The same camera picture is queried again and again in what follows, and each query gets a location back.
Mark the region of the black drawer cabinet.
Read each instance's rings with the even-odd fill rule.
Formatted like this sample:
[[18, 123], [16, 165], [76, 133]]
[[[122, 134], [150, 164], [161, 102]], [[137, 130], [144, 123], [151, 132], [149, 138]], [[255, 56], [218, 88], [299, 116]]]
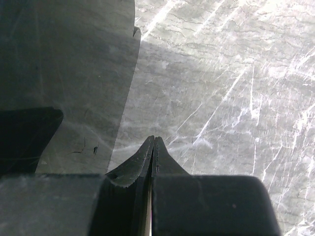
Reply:
[[0, 173], [105, 173], [141, 31], [132, 0], [0, 3]]

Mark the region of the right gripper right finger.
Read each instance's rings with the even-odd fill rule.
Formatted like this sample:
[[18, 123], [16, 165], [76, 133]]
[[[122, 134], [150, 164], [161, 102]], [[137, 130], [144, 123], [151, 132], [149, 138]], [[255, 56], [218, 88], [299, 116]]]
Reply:
[[279, 236], [263, 183], [239, 175], [191, 175], [155, 138], [152, 168], [155, 236]]

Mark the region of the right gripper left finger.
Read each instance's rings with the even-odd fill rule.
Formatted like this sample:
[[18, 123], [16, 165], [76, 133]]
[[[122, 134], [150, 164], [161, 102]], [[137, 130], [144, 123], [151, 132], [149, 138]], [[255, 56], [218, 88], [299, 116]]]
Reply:
[[148, 236], [154, 136], [104, 175], [23, 174], [0, 180], [3, 236]]

